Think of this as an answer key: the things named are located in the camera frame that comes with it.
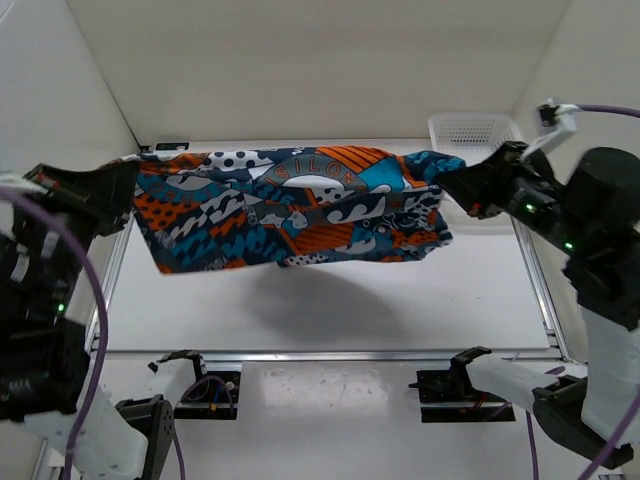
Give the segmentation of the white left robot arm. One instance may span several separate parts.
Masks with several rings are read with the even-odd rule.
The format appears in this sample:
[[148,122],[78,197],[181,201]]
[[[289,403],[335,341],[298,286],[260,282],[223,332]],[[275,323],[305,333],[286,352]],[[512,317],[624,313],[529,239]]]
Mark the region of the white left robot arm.
[[137,173],[133,163],[90,172],[42,164],[1,178],[13,208],[12,232],[1,239],[1,417],[61,454],[64,478],[157,479],[173,440],[164,395],[116,404],[106,397],[106,350],[90,352],[85,325],[67,312],[86,276],[107,328],[88,251],[128,222]]

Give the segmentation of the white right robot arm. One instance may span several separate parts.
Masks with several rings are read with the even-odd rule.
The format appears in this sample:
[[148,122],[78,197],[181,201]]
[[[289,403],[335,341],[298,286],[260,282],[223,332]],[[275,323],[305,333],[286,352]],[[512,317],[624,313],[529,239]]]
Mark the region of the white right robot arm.
[[505,213],[567,258],[587,330],[582,378],[540,374],[475,347],[451,359],[437,383],[440,401],[496,395],[516,405],[556,444],[588,460],[589,478],[633,459],[639,441],[639,160],[595,147],[559,182],[549,154],[577,129],[575,115],[593,104],[547,101],[537,109],[539,136],[507,142],[483,162],[436,175],[467,214]]

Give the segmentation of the colourful patterned shorts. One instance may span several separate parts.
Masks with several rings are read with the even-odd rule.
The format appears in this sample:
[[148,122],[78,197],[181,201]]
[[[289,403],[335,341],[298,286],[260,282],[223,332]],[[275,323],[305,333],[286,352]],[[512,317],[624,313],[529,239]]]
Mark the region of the colourful patterned shorts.
[[452,241],[436,175],[463,160],[365,146],[132,155],[133,209],[165,274],[419,261]]

